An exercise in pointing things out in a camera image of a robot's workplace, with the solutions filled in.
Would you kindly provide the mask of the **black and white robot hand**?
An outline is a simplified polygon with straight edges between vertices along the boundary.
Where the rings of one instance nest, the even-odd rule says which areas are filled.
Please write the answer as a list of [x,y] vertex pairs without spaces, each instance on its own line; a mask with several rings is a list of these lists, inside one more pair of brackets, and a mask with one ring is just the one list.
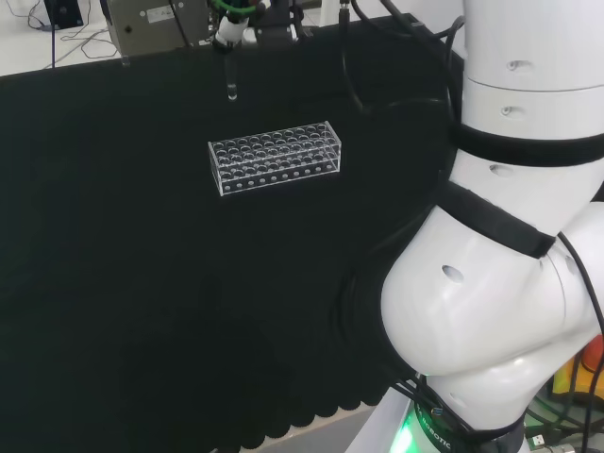
[[212,45],[225,53],[239,47],[276,51],[313,37],[296,1],[213,0],[207,5],[214,25]]

